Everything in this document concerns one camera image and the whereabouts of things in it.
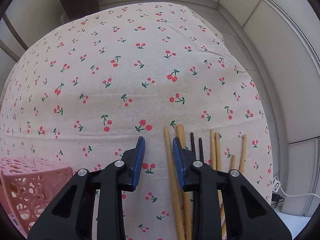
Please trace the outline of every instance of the wooden chopstick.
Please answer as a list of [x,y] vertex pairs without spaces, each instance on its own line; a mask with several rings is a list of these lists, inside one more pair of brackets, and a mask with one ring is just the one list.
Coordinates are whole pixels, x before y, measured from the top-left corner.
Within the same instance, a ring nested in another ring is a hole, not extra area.
[[[216,170],[221,171],[221,151],[220,151],[220,141],[219,141],[219,133],[216,132],[214,134],[214,140],[216,144]],[[221,202],[221,191],[218,191],[218,199],[219,199],[219,204]]]
[[216,166],[216,142],[214,139],[214,130],[210,130],[210,159],[211,159],[211,168],[214,170]]
[[171,190],[171,198],[172,198],[172,206],[173,206],[173,212],[174,212],[177,238],[178,240],[185,240],[183,223],[182,223],[182,215],[181,215],[181,207],[180,207],[180,201],[179,201],[179,189],[178,189],[178,184],[177,184],[177,179],[176,179],[175,169],[173,164],[170,135],[167,127],[164,128],[164,138],[165,138],[165,147],[167,151],[170,190]]
[[[236,156],[235,155],[231,155],[231,163],[230,163],[230,170],[233,170],[235,168],[235,162],[236,162]],[[221,227],[221,237],[224,236],[224,234],[226,233],[227,231],[227,227],[226,227],[226,219],[224,219],[224,222],[222,224],[222,227]]]
[[[176,136],[179,138],[181,147],[186,148],[186,138],[184,136],[184,129],[182,124],[176,125]],[[191,240],[191,203],[190,203],[190,193],[182,192],[183,207],[184,207],[184,223],[186,229],[186,240]]]
[[245,151],[247,148],[247,135],[243,135],[243,140],[242,140],[242,150],[241,150],[241,157],[240,157],[240,165],[239,165],[239,171],[241,173],[244,172],[244,160],[245,160]]

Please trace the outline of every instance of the pink plastic basket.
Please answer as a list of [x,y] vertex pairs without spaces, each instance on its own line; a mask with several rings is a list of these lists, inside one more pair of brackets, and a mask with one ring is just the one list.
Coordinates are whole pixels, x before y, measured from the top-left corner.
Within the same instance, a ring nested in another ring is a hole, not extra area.
[[24,236],[71,177],[65,163],[0,158],[0,201]]

